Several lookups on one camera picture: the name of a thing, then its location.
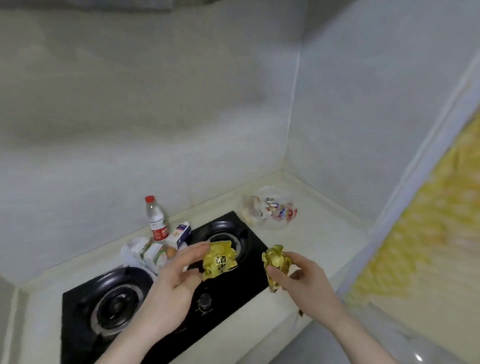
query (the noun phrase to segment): stove knob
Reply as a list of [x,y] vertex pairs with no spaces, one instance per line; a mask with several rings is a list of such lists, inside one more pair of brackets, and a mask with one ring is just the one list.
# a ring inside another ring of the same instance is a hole
[[204,293],[200,296],[198,300],[198,308],[203,311],[209,310],[210,306],[212,305],[212,298],[208,293]]

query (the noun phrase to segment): crumpled wrapper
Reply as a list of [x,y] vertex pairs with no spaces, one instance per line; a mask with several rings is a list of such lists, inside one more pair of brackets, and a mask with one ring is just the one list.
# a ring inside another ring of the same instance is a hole
[[215,278],[237,267],[235,249],[231,241],[210,243],[210,251],[203,259],[203,280]]
[[292,260],[282,254],[283,245],[274,245],[268,249],[265,253],[262,253],[262,260],[264,262],[265,273],[268,278],[268,285],[270,287],[270,292],[275,293],[280,285],[271,279],[267,273],[267,266],[274,266],[275,268],[280,269],[283,273],[288,274],[288,270],[292,265]]

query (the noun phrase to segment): gas stove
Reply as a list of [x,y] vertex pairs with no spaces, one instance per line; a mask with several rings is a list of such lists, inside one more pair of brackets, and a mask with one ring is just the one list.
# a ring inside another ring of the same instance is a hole
[[[196,289],[187,317],[155,344],[143,364],[166,364],[187,350],[268,287],[262,263],[265,244],[234,211],[192,231],[187,244],[232,241],[238,267]],[[192,264],[203,271],[202,262]],[[124,267],[63,294],[61,364],[93,364],[129,323],[152,279],[141,269]]]

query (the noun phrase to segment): gold foil package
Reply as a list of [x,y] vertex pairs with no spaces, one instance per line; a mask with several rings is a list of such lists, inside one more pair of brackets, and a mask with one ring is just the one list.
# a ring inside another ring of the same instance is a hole
[[[267,273],[267,266],[273,266],[275,268],[280,269],[283,273],[287,274],[290,266],[292,265],[292,260],[282,254],[283,246],[282,245],[274,245],[266,252],[262,253],[262,260],[264,262],[265,273]],[[270,292],[275,293],[278,290],[280,285],[271,279],[268,274],[268,285],[270,287]]]
[[231,241],[210,243],[210,251],[203,260],[203,280],[215,278],[237,266],[235,249]]

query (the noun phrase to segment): clear bottle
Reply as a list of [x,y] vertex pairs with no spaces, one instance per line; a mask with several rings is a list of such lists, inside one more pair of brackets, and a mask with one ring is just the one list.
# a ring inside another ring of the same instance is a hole
[[154,196],[145,197],[147,218],[156,241],[165,239],[168,236],[168,229],[165,226],[163,212],[156,203]]

